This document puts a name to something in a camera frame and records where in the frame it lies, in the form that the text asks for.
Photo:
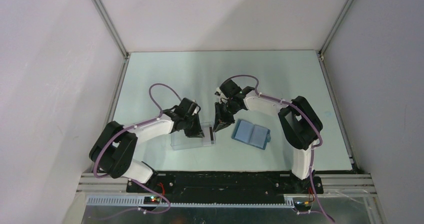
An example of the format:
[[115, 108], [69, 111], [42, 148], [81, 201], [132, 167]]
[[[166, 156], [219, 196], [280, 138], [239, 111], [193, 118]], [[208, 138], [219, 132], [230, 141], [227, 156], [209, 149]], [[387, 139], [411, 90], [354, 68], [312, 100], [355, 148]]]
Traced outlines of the blue leather card holder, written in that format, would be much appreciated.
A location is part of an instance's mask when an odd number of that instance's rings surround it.
[[265, 150], [271, 141], [270, 129], [239, 119], [235, 124], [231, 138], [238, 142]]

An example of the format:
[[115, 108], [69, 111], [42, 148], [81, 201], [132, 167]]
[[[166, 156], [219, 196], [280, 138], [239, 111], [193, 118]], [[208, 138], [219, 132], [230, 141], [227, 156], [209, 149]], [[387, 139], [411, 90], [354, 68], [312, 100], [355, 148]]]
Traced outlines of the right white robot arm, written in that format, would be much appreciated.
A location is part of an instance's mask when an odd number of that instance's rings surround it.
[[277, 99], [259, 92], [257, 87], [240, 88], [232, 78], [224, 81], [215, 95], [219, 100], [214, 104], [214, 132], [234, 124], [234, 115], [241, 110], [278, 117], [284, 136], [293, 147], [291, 188], [297, 193], [308, 190], [314, 170], [314, 150], [323, 144], [323, 124], [306, 98]]

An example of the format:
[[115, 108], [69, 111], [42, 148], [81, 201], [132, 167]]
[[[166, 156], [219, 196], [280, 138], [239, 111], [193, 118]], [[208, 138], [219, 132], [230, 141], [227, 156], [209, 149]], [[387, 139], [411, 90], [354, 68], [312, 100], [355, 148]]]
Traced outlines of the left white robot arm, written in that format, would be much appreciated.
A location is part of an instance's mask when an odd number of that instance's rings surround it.
[[196, 102], [183, 98], [179, 105], [163, 110], [156, 118], [127, 127], [116, 121], [107, 123], [88, 155], [94, 162], [94, 170], [101, 168], [113, 179], [125, 177], [138, 181], [145, 192], [153, 192], [158, 179], [152, 167], [134, 159], [137, 144], [178, 131], [188, 138], [204, 137], [200, 110]]

